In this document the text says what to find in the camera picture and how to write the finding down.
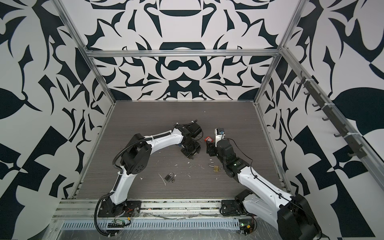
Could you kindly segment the aluminium mounting rail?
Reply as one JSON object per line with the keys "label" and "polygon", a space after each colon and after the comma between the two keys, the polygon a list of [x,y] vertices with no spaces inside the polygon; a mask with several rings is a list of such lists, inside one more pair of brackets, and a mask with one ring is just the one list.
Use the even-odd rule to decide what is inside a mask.
{"label": "aluminium mounting rail", "polygon": [[[141,211],[133,217],[155,219],[219,217],[222,199],[143,199]],[[53,219],[82,219],[94,217],[97,200],[61,200]]]}

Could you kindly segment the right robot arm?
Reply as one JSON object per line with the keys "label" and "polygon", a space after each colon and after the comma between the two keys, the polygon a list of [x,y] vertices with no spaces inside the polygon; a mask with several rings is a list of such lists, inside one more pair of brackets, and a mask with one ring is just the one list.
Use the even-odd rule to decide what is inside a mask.
{"label": "right robot arm", "polygon": [[207,153],[220,160],[226,174],[247,188],[236,196],[237,210],[230,215],[257,216],[274,227],[283,240],[321,239],[321,227],[306,198],[286,193],[259,175],[236,155],[230,139],[207,141],[206,145]]}

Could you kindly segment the large brass padlock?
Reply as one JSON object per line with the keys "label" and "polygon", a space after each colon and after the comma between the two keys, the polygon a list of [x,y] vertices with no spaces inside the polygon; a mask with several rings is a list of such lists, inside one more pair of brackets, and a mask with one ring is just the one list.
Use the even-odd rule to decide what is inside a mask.
{"label": "large brass padlock", "polygon": [[213,172],[218,173],[220,171],[220,167],[215,165],[214,162],[209,162],[209,167],[213,168]]}

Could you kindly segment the left green circuit board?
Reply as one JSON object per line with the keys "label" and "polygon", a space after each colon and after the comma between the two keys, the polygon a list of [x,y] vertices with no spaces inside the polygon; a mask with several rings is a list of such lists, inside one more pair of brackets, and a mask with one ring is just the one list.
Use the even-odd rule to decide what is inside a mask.
{"label": "left green circuit board", "polygon": [[108,223],[108,228],[125,228],[131,224],[131,219],[127,220],[113,220],[111,223]]}

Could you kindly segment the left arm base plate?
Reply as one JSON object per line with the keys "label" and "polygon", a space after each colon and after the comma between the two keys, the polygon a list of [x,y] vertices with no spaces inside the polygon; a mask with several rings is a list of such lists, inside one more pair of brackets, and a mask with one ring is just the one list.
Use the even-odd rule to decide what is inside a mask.
{"label": "left arm base plate", "polygon": [[141,211],[141,201],[125,201],[115,205],[110,199],[103,201],[98,211],[99,218],[133,217]]}

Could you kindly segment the black padlock with keys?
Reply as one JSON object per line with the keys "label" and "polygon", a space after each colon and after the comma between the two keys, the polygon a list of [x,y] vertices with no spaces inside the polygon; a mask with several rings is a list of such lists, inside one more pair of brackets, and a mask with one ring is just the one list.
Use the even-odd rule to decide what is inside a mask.
{"label": "black padlock with keys", "polygon": [[162,179],[163,184],[166,186],[167,183],[174,183],[175,182],[175,174],[174,173],[169,173],[166,176],[161,176],[158,174],[159,177]]}

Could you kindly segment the red padlock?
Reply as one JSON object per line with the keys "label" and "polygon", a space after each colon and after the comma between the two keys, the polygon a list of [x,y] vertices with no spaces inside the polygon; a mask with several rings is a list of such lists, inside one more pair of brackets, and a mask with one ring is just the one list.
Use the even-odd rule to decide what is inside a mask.
{"label": "red padlock", "polygon": [[213,140],[211,137],[206,137],[206,138],[205,138],[205,142],[206,142],[206,143],[213,143],[214,140]]}

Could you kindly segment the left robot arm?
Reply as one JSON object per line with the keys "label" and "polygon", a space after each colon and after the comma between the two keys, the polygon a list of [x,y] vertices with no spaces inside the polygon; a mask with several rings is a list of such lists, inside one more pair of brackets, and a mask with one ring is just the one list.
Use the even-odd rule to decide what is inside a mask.
{"label": "left robot arm", "polygon": [[134,207],[127,203],[129,190],[136,178],[148,165],[151,154],[173,146],[181,146],[182,154],[188,159],[201,150],[197,140],[203,135],[203,130],[197,121],[174,127],[166,132],[142,136],[134,135],[126,147],[113,159],[113,166],[119,170],[117,180],[112,190],[100,197],[95,207],[94,217],[117,217],[119,215],[131,214]]}

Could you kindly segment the green circuit board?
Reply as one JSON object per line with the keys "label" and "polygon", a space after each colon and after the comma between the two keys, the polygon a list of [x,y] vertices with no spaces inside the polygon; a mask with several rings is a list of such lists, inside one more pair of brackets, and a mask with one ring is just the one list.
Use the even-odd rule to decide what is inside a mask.
{"label": "green circuit board", "polygon": [[127,220],[113,220],[111,223],[108,223],[108,228],[125,228],[131,224],[131,219]]}
{"label": "green circuit board", "polygon": [[254,221],[242,219],[239,220],[239,227],[240,234],[249,235],[255,230],[256,224]]}

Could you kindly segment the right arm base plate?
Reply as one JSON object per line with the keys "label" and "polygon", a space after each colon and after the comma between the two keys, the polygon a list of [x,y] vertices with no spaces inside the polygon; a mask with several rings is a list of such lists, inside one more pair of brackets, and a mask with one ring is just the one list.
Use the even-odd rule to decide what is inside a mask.
{"label": "right arm base plate", "polygon": [[220,214],[223,216],[243,216],[247,214],[247,211],[239,200],[222,200]]}

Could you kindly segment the right green circuit board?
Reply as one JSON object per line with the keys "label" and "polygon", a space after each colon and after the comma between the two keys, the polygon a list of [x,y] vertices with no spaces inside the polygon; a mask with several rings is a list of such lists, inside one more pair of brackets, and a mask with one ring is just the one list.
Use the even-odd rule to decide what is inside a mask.
{"label": "right green circuit board", "polygon": [[240,234],[249,235],[255,230],[256,224],[254,221],[242,219],[239,220],[239,227]]}

